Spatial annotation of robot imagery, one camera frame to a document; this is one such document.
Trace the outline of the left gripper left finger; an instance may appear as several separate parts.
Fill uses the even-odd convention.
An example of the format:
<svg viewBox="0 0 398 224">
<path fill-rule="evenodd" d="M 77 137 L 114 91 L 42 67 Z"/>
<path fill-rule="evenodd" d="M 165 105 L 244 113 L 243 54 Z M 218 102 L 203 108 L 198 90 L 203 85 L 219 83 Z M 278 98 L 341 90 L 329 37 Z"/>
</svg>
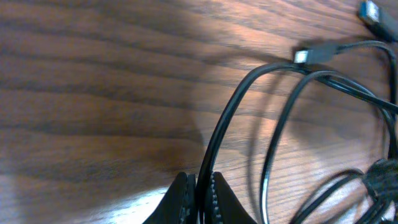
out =
<svg viewBox="0 0 398 224">
<path fill-rule="evenodd" d="M 143 224 L 195 224 L 195 174 L 177 174 L 162 200 Z"/>
</svg>

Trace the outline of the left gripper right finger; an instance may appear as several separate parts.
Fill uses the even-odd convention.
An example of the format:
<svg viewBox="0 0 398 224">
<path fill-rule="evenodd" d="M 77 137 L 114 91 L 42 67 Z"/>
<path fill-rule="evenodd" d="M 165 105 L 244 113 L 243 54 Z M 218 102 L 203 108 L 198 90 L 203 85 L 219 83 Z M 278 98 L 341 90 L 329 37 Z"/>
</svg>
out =
<svg viewBox="0 0 398 224">
<path fill-rule="evenodd" d="M 210 176 L 205 195 L 206 224 L 256 224 L 220 172 Z"/>
</svg>

